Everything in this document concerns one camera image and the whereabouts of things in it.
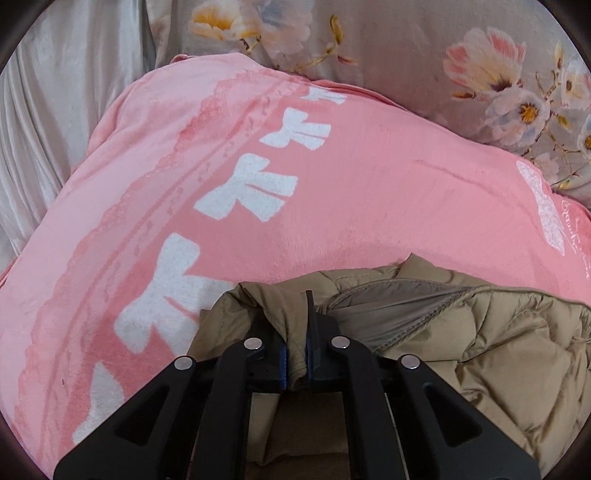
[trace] white bow pattern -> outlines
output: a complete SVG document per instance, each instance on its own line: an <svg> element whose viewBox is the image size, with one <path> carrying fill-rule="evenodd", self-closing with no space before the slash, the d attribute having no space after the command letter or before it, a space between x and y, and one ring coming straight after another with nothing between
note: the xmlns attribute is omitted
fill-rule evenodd
<svg viewBox="0 0 591 480"><path fill-rule="evenodd" d="M297 177L262 171L268 164L267 158L245 153L238 159L230 180L199 199L194 208L221 220L238 201L261 222L268 222L285 203L270 193L291 197L297 185Z"/></svg>
<svg viewBox="0 0 591 480"><path fill-rule="evenodd" d="M564 226L560 221L558 210L548 195L544 193L542 179L535 170L527 163L521 160L517 161L517 170L530 187L534 194L535 202L538 204L538 215L542 224L544 237L551 247L554 247L562 256L564 256Z"/></svg>
<svg viewBox="0 0 591 480"><path fill-rule="evenodd" d="M123 388L105 366L98 362L90 383L90 410L86 419L72 434L78 445L125 402Z"/></svg>
<svg viewBox="0 0 591 480"><path fill-rule="evenodd" d="M210 309L233 288L229 282L185 275L199 253L197 244L177 233L165 240L152 281L115 320L115 333L130 351L140 353L146 348L154 326L175 355L184 355L197 333L191 314Z"/></svg>
<svg viewBox="0 0 591 480"><path fill-rule="evenodd" d="M312 102L317 102L318 100L328 100L330 102L334 102L337 105L341 105L347 96L343 93L332 92L331 90L326 90L320 87L310 87L310 93L305 97L302 97L302 100L310 100Z"/></svg>
<svg viewBox="0 0 591 480"><path fill-rule="evenodd" d="M330 125L304 122L306 118L308 118L307 113L288 107L283 113L281 130L265 135L259 141L270 147L284 148L290 140L293 140L309 150L316 150L324 144L324 139L329 136Z"/></svg>

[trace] floral bedsheet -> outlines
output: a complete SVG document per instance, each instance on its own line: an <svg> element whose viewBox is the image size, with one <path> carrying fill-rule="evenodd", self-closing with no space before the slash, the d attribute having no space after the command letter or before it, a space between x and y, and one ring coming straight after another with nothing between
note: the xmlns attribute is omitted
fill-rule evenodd
<svg viewBox="0 0 591 480"><path fill-rule="evenodd" d="M240 51L374 90L591 207L591 74L533 0L148 0L160 64Z"/></svg>

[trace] pink flower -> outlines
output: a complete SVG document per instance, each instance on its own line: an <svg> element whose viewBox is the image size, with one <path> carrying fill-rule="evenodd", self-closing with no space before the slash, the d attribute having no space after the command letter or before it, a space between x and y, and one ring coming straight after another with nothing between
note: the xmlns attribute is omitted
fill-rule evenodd
<svg viewBox="0 0 591 480"><path fill-rule="evenodd" d="M472 28L464 40L446 50L443 70L457 85L489 99L506 88L516 86L525 57L525 43L516 45L496 28Z"/></svg>

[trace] white satin fabric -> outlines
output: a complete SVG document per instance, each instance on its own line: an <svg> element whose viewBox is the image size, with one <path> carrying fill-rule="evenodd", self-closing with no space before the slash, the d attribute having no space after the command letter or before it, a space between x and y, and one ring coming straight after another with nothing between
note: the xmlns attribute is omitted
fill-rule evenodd
<svg viewBox="0 0 591 480"><path fill-rule="evenodd" d="M146 69L143 0L57 0L0 74L0 273Z"/></svg>

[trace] black bracket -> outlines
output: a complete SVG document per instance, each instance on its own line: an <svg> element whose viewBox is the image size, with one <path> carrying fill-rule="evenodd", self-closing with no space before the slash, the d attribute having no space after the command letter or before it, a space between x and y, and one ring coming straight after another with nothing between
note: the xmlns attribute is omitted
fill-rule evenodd
<svg viewBox="0 0 591 480"><path fill-rule="evenodd" d="M416 356L376 357L307 295L308 387L343 395L353 480L540 480L536 461ZM252 393L286 388L285 343L261 316L221 357L177 358L54 480L243 479Z"/></svg>

